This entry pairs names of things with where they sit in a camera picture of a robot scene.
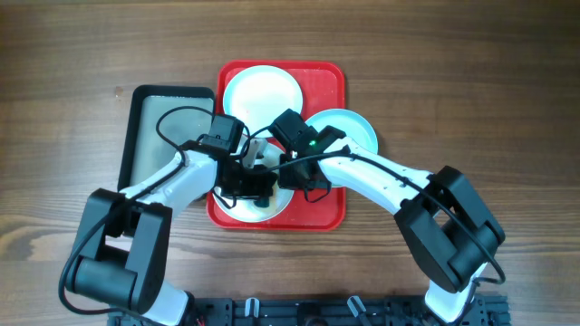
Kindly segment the white plate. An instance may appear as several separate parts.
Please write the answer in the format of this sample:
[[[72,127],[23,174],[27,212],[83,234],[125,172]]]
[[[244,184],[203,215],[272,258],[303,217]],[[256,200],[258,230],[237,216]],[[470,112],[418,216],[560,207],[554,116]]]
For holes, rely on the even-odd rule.
[[[246,155],[241,159],[233,159],[238,161],[245,169],[252,169],[257,165],[264,165],[266,168],[271,168],[280,163],[280,156],[283,151],[276,145],[268,142],[266,139],[251,139],[247,146]],[[218,206],[230,217],[237,221],[247,223],[265,222],[280,213],[290,204],[294,195],[293,190],[283,189],[278,185],[277,181],[274,185],[274,194],[271,196],[271,206],[267,209],[258,208],[254,205],[255,199],[241,198],[241,197],[222,197],[219,194],[219,188],[214,188],[214,198],[217,200]]]

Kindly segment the green yellow sponge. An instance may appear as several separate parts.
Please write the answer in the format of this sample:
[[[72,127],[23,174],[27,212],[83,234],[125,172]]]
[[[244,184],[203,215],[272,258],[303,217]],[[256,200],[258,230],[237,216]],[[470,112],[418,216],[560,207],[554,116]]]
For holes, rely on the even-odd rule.
[[[259,197],[254,201],[254,205],[258,208],[267,209],[271,206],[271,201],[272,201],[271,197]]]

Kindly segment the turquoise plate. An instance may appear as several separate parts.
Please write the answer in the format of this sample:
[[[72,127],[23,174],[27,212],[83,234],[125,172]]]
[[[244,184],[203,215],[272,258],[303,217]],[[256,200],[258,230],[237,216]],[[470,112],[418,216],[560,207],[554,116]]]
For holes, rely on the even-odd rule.
[[[306,122],[320,133],[327,126],[344,131],[364,149],[377,154],[379,143],[372,125],[361,115],[352,110],[330,109],[315,113]]]

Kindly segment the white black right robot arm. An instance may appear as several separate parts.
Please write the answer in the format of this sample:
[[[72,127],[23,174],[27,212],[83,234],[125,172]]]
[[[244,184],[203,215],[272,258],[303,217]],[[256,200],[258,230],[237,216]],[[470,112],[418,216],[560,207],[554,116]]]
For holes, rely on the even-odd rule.
[[[424,302],[436,321],[453,324],[466,314],[482,272],[506,280],[495,259],[506,235],[468,179],[446,166],[437,173],[404,167],[365,149],[353,138],[312,136],[283,140],[291,158],[281,174],[302,184],[322,180],[347,187],[393,215],[411,256],[430,280]]]

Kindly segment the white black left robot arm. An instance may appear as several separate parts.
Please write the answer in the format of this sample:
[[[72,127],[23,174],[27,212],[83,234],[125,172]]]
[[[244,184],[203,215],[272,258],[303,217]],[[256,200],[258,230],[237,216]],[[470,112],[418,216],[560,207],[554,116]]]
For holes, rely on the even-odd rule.
[[[115,324],[202,325],[191,292],[165,279],[172,221],[214,189],[233,205],[270,197],[276,171],[237,146],[190,140],[141,183],[119,192],[99,188],[87,199],[58,283],[61,305],[78,315],[107,314]]]

